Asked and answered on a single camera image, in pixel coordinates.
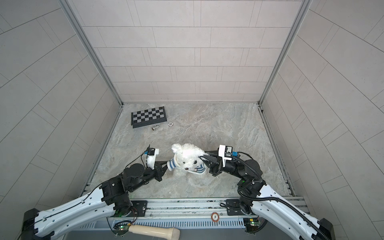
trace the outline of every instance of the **gray marble surface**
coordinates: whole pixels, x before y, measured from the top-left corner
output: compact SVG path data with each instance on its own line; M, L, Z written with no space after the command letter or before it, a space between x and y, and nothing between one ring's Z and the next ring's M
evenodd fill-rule
M152 125L132 128L131 112L160 106L165 106L167 122L159 123L155 131L151 130ZM253 103L124 105L90 189L122 172L149 144L160 149L157 161L168 161L173 157L174 143L192 143L205 151L216 150L220 144L233 146L234 151L246 152L258 161L263 179L280 195L289 195L257 104ZM167 171L161 182L152 180L129 196L131 199L236 197L238 181L226 173L213 177L208 171L196 175L175 169Z

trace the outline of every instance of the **white tiled wall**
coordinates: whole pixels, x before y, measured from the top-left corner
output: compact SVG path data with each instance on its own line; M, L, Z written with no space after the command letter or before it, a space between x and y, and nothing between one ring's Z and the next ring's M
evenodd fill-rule
M301 5L210 0L69 3L125 102L258 101Z
M78 197L119 104L56 0L0 1L0 43L0 236L15 239L25 211Z
M384 237L383 32L383 1L313 0L263 104L296 193L336 239Z

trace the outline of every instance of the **chessboard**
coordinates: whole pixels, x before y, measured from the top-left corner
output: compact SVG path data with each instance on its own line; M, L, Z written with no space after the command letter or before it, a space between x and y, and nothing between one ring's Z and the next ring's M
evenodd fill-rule
M166 120L167 115L164 107L150 108L131 113L131 125L133 128L165 122Z

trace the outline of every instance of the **teddy bear ear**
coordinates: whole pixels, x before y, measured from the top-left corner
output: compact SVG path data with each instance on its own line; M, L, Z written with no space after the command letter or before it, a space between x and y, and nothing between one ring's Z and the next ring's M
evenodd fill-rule
M177 153L177 152L179 152L180 150L181 150L181 145L180 145L180 144L175 143L175 144L172 145L172 151L173 151L174 153Z

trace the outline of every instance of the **white teddy bear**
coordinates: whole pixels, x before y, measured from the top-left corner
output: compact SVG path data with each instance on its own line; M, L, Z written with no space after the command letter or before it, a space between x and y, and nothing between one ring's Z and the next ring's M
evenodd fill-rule
M205 152L199 147L190 143L184 145L173 144L172 151L175 153L175 156L167 163L170 171L174 168L179 168L194 174L203 174L205 172L206 167L199 158L203 156Z

